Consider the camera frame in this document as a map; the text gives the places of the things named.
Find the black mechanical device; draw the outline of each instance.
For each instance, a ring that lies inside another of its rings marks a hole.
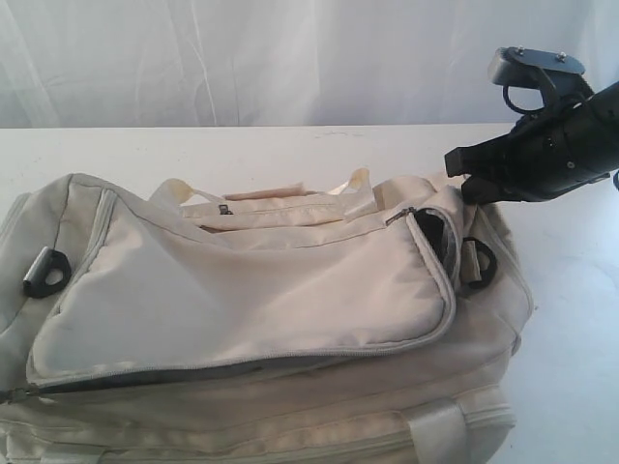
[[[503,86],[506,105],[522,117],[510,133],[445,156],[449,177],[469,175],[461,188],[466,203],[546,201],[619,169],[619,82],[596,94],[583,73],[565,53],[496,51],[490,80]],[[510,87],[539,90],[543,107],[517,107]],[[614,183],[619,189],[617,174]]]

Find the black plastic d-ring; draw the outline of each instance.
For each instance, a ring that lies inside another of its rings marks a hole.
[[[494,252],[490,249],[488,245],[486,245],[481,240],[476,239],[475,237],[465,237],[463,242],[475,243],[475,249],[477,250],[477,252],[485,256],[488,261],[486,268],[480,270],[480,276],[482,277],[482,279],[468,282],[466,285],[468,285],[468,287],[473,290],[480,290],[482,288],[488,287],[494,279],[494,276],[496,275],[496,270],[498,269],[498,263]]]
[[[62,274],[60,280],[47,283],[52,271]],[[44,246],[23,278],[23,293],[28,298],[41,299],[63,290],[71,280],[69,259],[61,251]]]

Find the zipper pull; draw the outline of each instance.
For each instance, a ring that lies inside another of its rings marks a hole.
[[[407,215],[414,215],[415,213],[417,213],[417,209],[412,207],[412,206],[410,206],[408,208],[404,208],[399,213],[397,213],[395,216],[391,216],[390,218],[388,218],[385,221],[385,225],[390,225],[394,220],[398,220],[400,218],[404,218]]]
[[[23,389],[12,389],[7,391],[0,391],[0,404],[20,403],[32,396],[38,396],[39,389],[34,385],[30,385]]]

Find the white backdrop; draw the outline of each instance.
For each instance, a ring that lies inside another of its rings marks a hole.
[[[0,0],[0,127],[513,121],[494,50],[566,51],[599,90],[617,17],[616,0]]]

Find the white table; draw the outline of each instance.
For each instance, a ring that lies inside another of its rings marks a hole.
[[[443,168],[442,156],[509,125],[0,130],[0,216],[67,172],[147,196],[178,177],[214,193],[304,180],[376,183]],[[611,182],[542,204],[506,204],[536,304],[504,381],[519,422],[495,463],[603,463],[619,455],[619,194]]]

